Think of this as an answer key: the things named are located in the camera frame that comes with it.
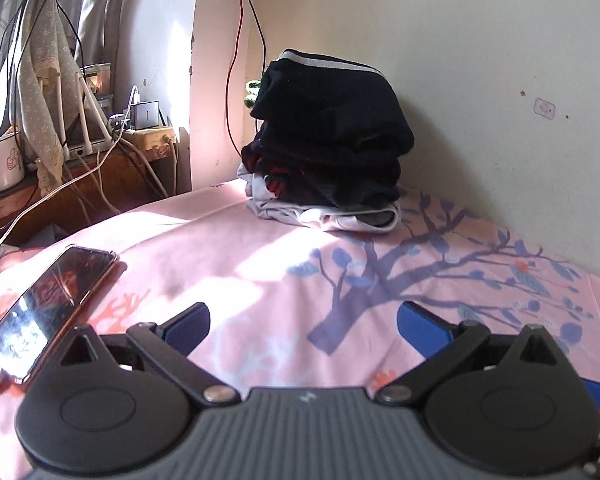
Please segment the sticker on wall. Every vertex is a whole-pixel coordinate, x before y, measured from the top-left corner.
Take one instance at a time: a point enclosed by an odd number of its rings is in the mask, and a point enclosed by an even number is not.
[[[555,116],[555,105],[544,99],[538,98],[534,104],[534,112],[553,121]]]

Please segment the stack of folded clothes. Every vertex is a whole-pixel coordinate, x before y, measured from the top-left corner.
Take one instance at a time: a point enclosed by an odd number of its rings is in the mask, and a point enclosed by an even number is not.
[[[263,74],[238,176],[261,218],[387,232],[400,221],[398,157],[413,134],[378,70],[285,50]]]

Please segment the pink bedsheet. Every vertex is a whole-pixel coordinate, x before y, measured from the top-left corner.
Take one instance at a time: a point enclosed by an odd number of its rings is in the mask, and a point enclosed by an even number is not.
[[[245,201],[234,181],[85,229],[0,274],[0,316],[72,242],[117,251],[126,267],[91,314],[98,332],[204,301],[211,332],[190,359],[244,396],[256,385],[378,389],[422,359],[396,330],[404,300],[499,333],[540,322],[600,381],[600,279],[506,229],[411,190],[403,224],[377,237],[257,219]],[[4,480],[29,470],[13,431],[21,398],[15,386],[0,395]]]

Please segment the gray ribbed panel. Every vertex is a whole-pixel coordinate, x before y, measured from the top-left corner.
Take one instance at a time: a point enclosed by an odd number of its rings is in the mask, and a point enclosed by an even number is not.
[[[75,480],[34,471],[29,480]],[[407,409],[369,401],[361,388],[256,388],[206,410],[177,449],[108,480],[488,480],[439,450]],[[547,480],[585,480],[577,468]]]

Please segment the mug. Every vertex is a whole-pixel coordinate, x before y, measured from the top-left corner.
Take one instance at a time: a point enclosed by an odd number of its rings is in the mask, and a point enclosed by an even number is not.
[[[0,137],[0,192],[24,178],[24,164],[16,143],[17,132]]]

